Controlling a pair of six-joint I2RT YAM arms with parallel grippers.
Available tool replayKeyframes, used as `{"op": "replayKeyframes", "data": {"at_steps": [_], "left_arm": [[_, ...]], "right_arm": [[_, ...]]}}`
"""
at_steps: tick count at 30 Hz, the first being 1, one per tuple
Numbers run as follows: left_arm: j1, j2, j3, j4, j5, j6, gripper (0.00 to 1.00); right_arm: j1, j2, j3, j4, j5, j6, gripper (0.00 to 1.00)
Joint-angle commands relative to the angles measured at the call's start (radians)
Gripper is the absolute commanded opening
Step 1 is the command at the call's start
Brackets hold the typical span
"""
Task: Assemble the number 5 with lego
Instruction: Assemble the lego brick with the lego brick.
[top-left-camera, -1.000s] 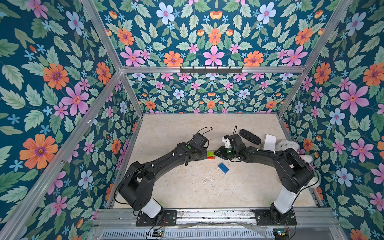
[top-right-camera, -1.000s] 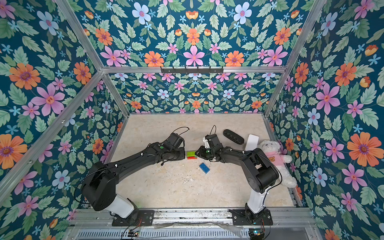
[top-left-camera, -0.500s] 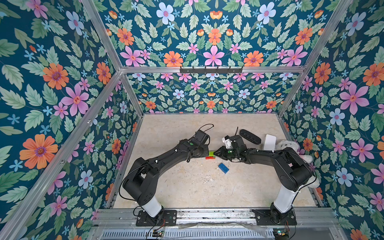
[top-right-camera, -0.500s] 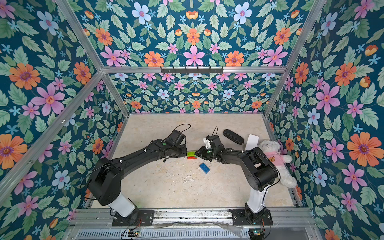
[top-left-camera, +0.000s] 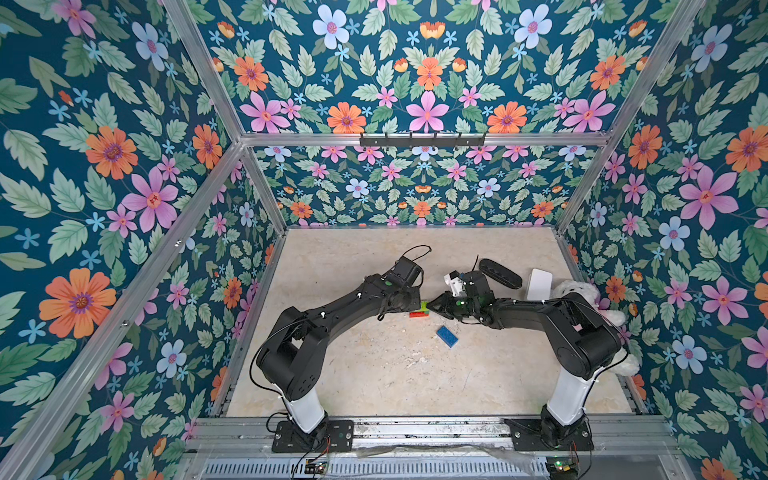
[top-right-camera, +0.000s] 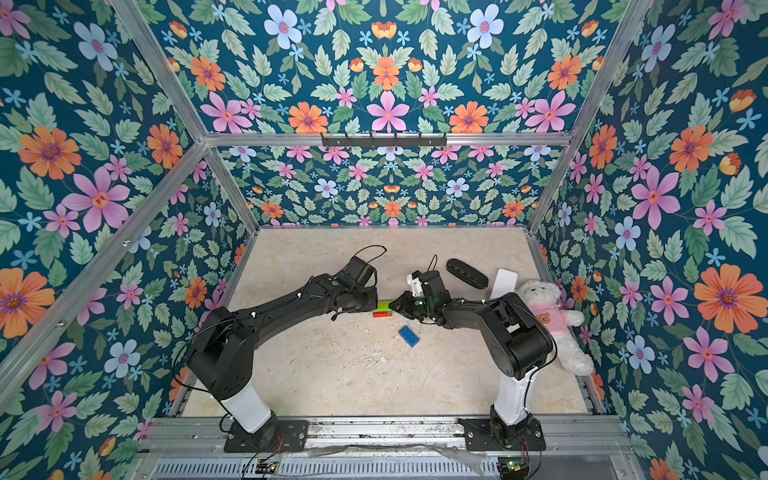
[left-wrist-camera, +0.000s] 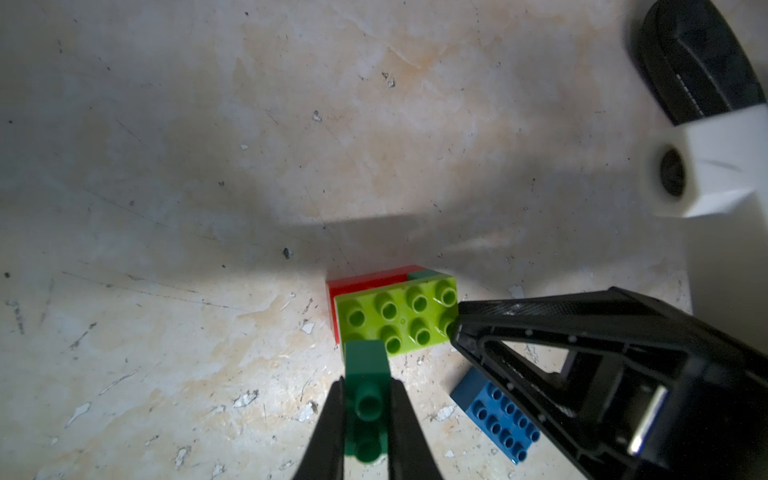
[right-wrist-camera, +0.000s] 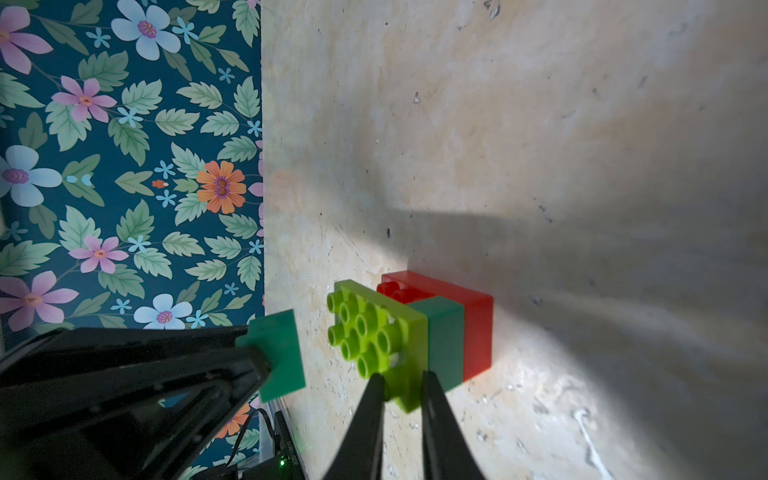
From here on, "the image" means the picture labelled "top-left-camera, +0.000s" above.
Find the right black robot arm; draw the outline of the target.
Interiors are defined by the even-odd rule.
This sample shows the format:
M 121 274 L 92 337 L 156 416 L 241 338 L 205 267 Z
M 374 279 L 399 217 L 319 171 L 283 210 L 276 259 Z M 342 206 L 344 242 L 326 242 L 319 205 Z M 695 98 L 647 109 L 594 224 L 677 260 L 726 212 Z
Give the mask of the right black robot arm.
M 584 407 L 599 375 L 611 368 L 621 350 L 614 323 L 594 306 L 587 284 L 568 283 L 560 295 L 539 300 L 496 296 L 480 271 L 446 276 L 449 289 L 427 308 L 449 320 L 474 319 L 494 330 L 543 332 L 560 364 L 552 396 L 542 410 L 542 424 L 566 428 L 585 416 Z

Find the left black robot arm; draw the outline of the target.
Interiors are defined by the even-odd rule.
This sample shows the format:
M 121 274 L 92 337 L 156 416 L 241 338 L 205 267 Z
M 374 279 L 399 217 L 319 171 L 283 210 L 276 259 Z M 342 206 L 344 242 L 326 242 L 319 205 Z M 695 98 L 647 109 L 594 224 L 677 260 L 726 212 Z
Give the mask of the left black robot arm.
M 423 269 L 404 256 L 384 273 L 365 277 L 353 291 L 320 307 L 285 309 L 255 354 L 255 366 L 278 392 L 288 418 L 304 434 L 327 418 L 316 384 L 329 345 L 360 322 L 421 308 Z

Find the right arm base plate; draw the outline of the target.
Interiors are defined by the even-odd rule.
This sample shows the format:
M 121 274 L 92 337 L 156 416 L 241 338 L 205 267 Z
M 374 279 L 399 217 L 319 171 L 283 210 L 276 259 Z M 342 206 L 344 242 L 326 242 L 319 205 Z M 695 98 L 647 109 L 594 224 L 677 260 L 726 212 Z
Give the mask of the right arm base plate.
M 594 449 L 588 417 L 583 415 L 572 425 L 563 426 L 554 418 L 505 418 L 516 451 L 577 451 Z

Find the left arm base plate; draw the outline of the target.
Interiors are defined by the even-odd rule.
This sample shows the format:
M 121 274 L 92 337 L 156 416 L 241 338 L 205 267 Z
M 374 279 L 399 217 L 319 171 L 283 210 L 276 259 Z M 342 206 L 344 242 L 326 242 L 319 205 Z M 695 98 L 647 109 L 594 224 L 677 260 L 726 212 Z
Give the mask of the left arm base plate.
M 350 452 L 354 439 L 352 420 L 322 421 L 311 433 L 303 432 L 290 420 L 278 423 L 271 451 L 273 453 Z

